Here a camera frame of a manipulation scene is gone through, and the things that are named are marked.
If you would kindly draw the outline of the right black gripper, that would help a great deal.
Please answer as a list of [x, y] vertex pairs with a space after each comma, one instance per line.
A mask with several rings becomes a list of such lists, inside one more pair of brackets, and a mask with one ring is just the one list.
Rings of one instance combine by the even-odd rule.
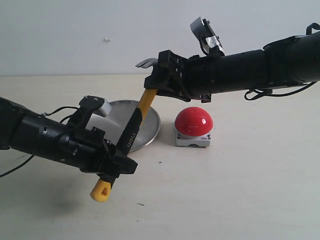
[[185, 58], [171, 50], [161, 51], [157, 61], [160, 66], [153, 66], [151, 74], [144, 80], [144, 88], [157, 90], [156, 95], [161, 97], [210, 103], [218, 60], [216, 56]]

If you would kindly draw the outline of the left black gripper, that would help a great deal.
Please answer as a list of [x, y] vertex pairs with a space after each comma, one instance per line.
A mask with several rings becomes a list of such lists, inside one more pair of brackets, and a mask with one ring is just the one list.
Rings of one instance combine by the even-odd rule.
[[105, 139], [105, 134], [97, 127], [63, 126], [58, 134], [58, 162], [84, 173], [97, 173], [101, 180], [111, 185], [120, 175], [134, 174], [138, 163]]

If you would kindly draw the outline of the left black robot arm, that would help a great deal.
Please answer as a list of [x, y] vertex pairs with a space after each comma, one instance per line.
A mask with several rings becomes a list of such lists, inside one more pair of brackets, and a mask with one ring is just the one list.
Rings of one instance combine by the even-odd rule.
[[103, 180], [133, 174], [137, 162], [108, 142], [103, 130], [86, 128], [91, 115], [105, 117], [111, 108], [104, 98], [88, 95], [63, 124], [1, 98], [0, 148], [60, 162], [84, 173], [97, 174]]

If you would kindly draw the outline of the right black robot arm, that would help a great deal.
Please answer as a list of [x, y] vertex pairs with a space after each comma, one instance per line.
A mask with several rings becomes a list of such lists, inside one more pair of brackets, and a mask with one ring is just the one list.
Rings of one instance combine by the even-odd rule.
[[263, 49], [227, 56], [184, 58], [158, 54], [144, 88], [184, 102], [211, 102], [213, 94], [300, 87], [320, 79], [320, 33], [294, 35]]

